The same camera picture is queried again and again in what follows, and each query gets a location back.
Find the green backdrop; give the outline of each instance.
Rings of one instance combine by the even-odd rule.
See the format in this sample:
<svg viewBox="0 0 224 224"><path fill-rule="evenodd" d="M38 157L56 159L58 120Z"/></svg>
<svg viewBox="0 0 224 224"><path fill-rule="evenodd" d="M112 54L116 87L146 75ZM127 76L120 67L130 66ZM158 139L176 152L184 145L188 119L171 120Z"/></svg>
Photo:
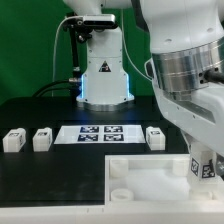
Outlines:
<svg viewBox="0 0 224 224"><path fill-rule="evenodd" d="M0 1L0 104L13 97L31 96L52 80L52 58L56 29L71 10L62 0ZM120 20L119 10L115 13ZM149 37L136 28L133 11L125 10L125 36L129 54L144 72L150 58ZM85 46L79 47L82 71L86 67ZM124 58L134 95L152 94L151 84L140 77ZM72 76L69 34L61 32L57 54L57 79Z"/></svg>

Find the black table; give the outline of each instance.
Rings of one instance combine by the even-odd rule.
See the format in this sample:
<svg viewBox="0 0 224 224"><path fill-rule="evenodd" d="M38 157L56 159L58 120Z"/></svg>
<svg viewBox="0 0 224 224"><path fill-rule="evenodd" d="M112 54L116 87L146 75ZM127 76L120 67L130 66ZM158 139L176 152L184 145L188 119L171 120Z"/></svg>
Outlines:
<svg viewBox="0 0 224 224"><path fill-rule="evenodd" d="M150 154L147 144L53 145L33 152L37 129L50 127L55 140L63 125L141 125L160 127L166 150L186 153L180 130L165 120L155 98L137 97L132 108L117 112L88 111L67 97L15 98L0 106L0 138L24 128L26 144L19 153L4 153L0 144L0 207L104 204L105 155Z"/></svg>

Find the blue light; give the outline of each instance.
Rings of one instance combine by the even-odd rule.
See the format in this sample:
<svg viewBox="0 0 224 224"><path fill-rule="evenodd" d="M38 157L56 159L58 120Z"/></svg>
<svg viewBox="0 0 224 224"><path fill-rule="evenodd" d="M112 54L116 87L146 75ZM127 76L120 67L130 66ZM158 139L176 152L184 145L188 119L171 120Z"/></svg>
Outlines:
<svg viewBox="0 0 224 224"><path fill-rule="evenodd" d="M130 93L130 85L129 85L129 75L127 74L127 95L128 97L131 97L131 93Z"/></svg>
<svg viewBox="0 0 224 224"><path fill-rule="evenodd" d="M84 75L82 75L82 79L81 79L81 81L82 81L82 93L81 93L81 99L83 99L83 97L84 97Z"/></svg>

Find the small white cube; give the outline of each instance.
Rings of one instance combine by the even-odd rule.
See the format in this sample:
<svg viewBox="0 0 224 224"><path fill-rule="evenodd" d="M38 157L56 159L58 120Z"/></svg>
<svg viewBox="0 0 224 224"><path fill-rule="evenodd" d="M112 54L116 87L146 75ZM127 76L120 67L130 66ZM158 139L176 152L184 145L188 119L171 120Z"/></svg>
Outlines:
<svg viewBox="0 0 224 224"><path fill-rule="evenodd" d="M166 148L166 137L160 128L146 128L146 141L152 151Z"/></svg>
<svg viewBox="0 0 224 224"><path fill-rule="evenodd" d="M49 150L52 143L52 129L38 129L33 137L34 152L46 152Z"/></svg>
<svg viewBox="0 0 224 224"><path fill-rule="evenodd" d="M3 138L4 152L19 152L26 143L26 131L23 128L12 129Z"/></svg>

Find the white paper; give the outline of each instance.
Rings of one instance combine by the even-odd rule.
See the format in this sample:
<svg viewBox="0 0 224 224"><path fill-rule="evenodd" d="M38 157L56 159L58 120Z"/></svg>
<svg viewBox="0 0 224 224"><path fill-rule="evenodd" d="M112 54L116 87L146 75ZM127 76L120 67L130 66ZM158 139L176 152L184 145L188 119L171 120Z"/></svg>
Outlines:
<svg viewBox="0 0 224 224"><path fill-rule="evenodd" d="M62 126L54 144L145 143L141 125Z"/></svg>

